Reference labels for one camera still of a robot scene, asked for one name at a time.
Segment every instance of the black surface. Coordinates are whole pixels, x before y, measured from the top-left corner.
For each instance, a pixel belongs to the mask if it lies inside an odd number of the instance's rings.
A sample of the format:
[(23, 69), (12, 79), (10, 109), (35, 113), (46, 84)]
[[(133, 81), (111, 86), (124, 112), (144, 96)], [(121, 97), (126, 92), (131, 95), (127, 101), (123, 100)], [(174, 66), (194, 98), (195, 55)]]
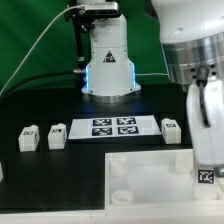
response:
[[(67, 125), (72, 119), (154, 115), (176, 119), (182, 129), (182, 145), (165, 145), (161, 136), (123, 137), (67, 141), (65, 149), (49, 151), (51, 125)], [(76, 90), (21, 91), (0, 104), (0, 212), (33, 212), (104, 208), (104, 157), (108, 152), (189, 148), (185, 95), (176, 85), (143, 87), (132, 101), (102, 105), (83, 101)], [(23, 127), (39, 126), (37, 152), (20, 153), (18, 137)]]

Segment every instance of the blue led light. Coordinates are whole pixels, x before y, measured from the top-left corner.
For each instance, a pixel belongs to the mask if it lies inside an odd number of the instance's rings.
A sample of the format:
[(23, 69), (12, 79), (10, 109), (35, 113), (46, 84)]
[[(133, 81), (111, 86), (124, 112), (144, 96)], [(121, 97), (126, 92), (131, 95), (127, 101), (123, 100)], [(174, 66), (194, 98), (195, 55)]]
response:
[(133, 76), (133, 86), (136, 87), (136, 82), (135, 82), (135, 65), (132, 64), (132, 76)]
[(89, 90), (89, 68), (86, 66), (86, 89)]

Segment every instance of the white cable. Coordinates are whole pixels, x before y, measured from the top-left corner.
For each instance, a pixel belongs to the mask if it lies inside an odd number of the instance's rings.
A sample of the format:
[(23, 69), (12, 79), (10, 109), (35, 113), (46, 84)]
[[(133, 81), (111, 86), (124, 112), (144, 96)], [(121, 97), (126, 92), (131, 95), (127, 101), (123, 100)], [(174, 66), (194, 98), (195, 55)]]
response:
[(165, 73), (150, 73), (150, 74), (136, 74), (136, 76), (168, 76), (168, 74)]
[(12, 76), (8, 79), (8, 81), (6, 82), (6, 84), (3, 86), (1, 92), (0, 92), (0, 97), (2, 96), (4, 90), (8, 87), (9, 83), (12, 81), (12, 79), (17, 75), (17, 73), (19, 72), (19, 70), (21, 69), (21, 67), (23, 66), (23, 64), (25, 63), (25, 61), (28, 59), (28, 57), (30, 56), (30, 54), (32, 53), (32, 51), (34, 50), (34, 48), (36, 47), (36, 45), (40, 42), (40, 40), (42, 39), (42, 37), (44, 36), (44, 34), (49, 30), (49, 28), (53, 25), (53, 23), (60, 17), (62, 16), (64, 13), (70, 11), (71, 9), (76, 9), (76, 8), (82, 8), (84, 7), (84, 5), (79, 5), (79, 6), (73, 6), (70, 8), (65, 9), (64, 11), (62, 11), (61, 13), (59, 13), (50, 23), (49, 25), (45, 28), (45, 30), (41, 33), (41, 35), (38, 37), (38, 39), (36, 40), (36, 42), (33, 44), (33, 46), (30, 48), (29, 52), (26, 54), (26, 56), (24, 57), (24, 59), (22, 60), (22, 62), (19, 64), (19, 66), (17, 67), (17, 69), (15, 70), (15, 72), (12, 74)]

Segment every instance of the small white block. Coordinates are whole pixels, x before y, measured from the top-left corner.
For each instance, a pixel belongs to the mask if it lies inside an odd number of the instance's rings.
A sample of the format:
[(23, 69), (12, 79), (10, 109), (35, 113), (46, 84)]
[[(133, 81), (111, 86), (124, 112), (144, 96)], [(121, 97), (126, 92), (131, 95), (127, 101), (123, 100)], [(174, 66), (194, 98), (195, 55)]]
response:
[(166, 144), (181, 143), (181, 129), (176, 120), (163, 119), (161, 130)]
[(67, 139), (66, 125), (52, 125), (48, 134), (49, 149), (64, 149)]
[(23, 128), (19, 136), (21, 152), (35, 151), (40, 140), (39, 128), (36, 125)]

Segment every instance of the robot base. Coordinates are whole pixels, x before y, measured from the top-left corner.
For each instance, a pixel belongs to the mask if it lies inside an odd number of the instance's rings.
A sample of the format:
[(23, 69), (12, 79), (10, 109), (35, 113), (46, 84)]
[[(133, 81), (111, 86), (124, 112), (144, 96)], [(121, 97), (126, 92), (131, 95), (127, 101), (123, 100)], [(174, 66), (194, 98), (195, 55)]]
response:
[(99, 96), (91, 94), (86, 88), (82, 89), (83, 98), (86, 100), (91, 100), (97, 103), (122, 103), (138, 97), (141, 95), (141, 87), (139, 85), (136, 86), (137, 88), (130, 93), (124, 95), (115, 95), (115, 96)]

